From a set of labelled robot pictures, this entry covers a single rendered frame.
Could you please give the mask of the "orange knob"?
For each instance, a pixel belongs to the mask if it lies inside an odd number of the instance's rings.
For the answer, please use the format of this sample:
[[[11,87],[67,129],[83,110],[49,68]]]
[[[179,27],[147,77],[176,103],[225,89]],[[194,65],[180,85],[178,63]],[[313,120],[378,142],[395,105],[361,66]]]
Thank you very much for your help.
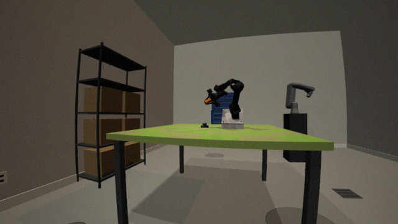
[[[211,98],[209,98],[209,99],[205,100],[204,102],[207,105],[208,103],[212,102],[212,100],[211,100]]]

